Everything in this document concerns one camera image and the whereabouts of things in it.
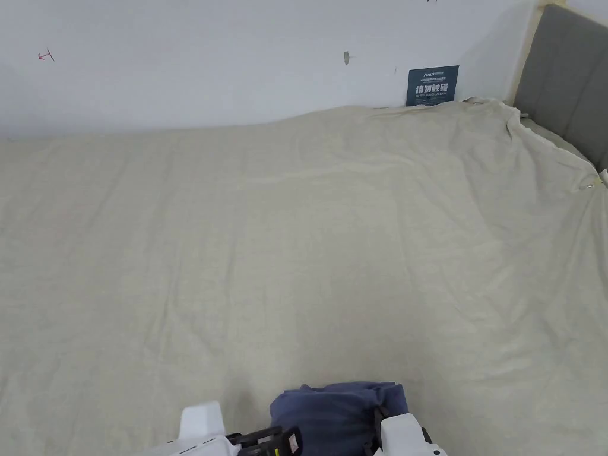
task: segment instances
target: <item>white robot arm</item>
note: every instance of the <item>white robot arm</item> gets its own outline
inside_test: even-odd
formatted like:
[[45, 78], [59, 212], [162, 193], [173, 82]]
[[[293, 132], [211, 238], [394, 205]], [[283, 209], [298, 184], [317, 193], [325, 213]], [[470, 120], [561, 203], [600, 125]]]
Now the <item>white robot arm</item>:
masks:
[[[382, 449], [375, 456], [446, 456], [410, 413], [384, 418], [380, 427]], [[133, 456], [300, 456], [302, 448], [297, 428], [227, 436], [219, 403], [213, 401], [184, 409], [177, 440]]]

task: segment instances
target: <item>bed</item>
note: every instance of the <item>bed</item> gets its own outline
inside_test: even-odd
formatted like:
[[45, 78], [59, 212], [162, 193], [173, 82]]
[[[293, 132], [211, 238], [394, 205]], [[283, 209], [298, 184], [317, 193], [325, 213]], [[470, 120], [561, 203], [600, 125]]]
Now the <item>bed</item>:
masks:
[[553, 67], [530, 95], [564, 17], [520, 110], [0, 144], [1, 452], [129, 454], [210, 399], [248, 432], [284, 389], [365, 379], [448, 454], [605, 454], [606, 143], [579, 115], [608, 94], [567, 114]]

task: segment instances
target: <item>white wall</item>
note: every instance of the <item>white wall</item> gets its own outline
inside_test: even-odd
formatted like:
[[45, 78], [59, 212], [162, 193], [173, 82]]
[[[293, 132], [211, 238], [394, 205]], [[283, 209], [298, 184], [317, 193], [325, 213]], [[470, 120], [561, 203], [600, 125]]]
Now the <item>white wall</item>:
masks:
[[568, 0], [568, 5], [603, 24], [608, 24], [608, 0]]
[[452, 64], [458, 98], [506, 98], [533, 3], [0, 0], [0, 137], [399, 106], [409, 69]]

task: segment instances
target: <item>red mark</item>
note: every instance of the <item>red mark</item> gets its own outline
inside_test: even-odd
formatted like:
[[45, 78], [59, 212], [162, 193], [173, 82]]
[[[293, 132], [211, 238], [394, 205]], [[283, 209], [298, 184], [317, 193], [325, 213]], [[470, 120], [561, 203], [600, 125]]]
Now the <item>red mark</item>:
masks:
[[38, 53], [38, 58], [39, 58], [40, 60], [44, 60], [44, 57], [46, 57], [47, 55], [50, 57], [50, 59], [51, 59], [53, 62], [55, 61], [55, 59], [54, 59], [54, 58], [53, 58], [53, 56], [51, 55], [51, 53], [50, 53], [50, 51], [49, 51], [49, 48], [48, 48], [48, 47], [46, 48], [46, 54], [44, 54], [44, 55], [40, 55], [40, 53]]

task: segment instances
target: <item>wall mark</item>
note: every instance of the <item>wall mark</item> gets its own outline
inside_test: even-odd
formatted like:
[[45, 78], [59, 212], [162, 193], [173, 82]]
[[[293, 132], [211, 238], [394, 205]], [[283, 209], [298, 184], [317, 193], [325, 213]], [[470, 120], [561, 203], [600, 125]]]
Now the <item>wall mark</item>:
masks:
[[350, 55], [350, 52], [345, 50], [344, 51], [344, 65], [348, 65], [348, 62], [350, 62], [352, 59], [354, 59], [354, 55]]
[[50, 53], [50, 51], [49, 51], [49, 48], [48, 48], [48, 47], [46, 48], [46, 54], [44, 54], [44, 55], [40, 55], [40, 53], [38, 53], [38, 58], [39, 58], [40, 60], [44, 60], [44, 57], [50, 57], [50, 59], [51, 59], [53, 62], [55, 61], [55, 59], [53, 58], [52, 54]]

